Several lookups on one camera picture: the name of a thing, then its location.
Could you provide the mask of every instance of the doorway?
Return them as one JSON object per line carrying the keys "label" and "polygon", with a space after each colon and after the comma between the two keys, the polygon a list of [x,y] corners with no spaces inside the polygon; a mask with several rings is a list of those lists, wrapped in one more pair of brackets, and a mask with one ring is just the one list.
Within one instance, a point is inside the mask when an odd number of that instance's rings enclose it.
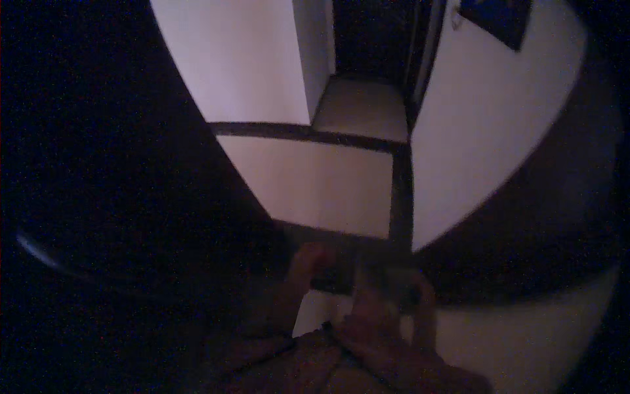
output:
{"label": "doorway", "polygon": [[436,0],[332,0],[335,75],[312,126],[323,132],[406,142],[420,106],[425,44]]}

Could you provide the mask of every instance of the white wall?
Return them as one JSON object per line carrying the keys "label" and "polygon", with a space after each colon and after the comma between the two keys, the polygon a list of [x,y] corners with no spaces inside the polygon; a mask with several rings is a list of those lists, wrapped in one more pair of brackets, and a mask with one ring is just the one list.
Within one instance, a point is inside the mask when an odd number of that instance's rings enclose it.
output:
{"label": "white wall", "polygon": [[206,121],[310,122],[291,0],[151,5]]}
{"label": "white wall", "polygon": [[453,31],[456,4],[447,3],[411,138],[414,250],[464,219],[523,163],[562,109],[585,53],[586,30],[562,0],[534,0],[520,53],[467,20]]}
{"label": "white wall", "polygon": [[330,75],[327,0],[293,0],[304,90],[312,121]]}

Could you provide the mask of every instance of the door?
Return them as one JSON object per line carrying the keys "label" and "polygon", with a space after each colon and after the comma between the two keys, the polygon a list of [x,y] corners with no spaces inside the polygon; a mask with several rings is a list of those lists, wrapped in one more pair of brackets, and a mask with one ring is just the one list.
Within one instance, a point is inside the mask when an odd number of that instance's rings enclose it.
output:
{"label": "door", "polygon": [[413,28],[413,1],[333,0],[337,74],[400,85]]}

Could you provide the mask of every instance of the person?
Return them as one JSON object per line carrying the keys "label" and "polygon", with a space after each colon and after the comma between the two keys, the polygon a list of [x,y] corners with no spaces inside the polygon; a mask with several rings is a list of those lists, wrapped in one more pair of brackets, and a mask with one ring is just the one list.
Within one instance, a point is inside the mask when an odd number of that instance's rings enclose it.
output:
{"label": "person", "polygon": [[435,294],[414,275],[418,305],[409,345],[379,293],[358,289],[350,315],[292,338],[311,279],[335,263],[319,243],[302,245],[288,274],[226,343],[208,392],[489,393],[488,380],[449,366],[435,351]]}

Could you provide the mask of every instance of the picture frame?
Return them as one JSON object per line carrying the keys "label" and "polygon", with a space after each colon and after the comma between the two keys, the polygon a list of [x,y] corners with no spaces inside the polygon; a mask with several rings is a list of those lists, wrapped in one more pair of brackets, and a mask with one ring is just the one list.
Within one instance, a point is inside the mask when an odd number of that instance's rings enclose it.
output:
{"label": "picture frame", "polygon": [[461,0],[459,13],[520,52],[531,8],[532,0]]}

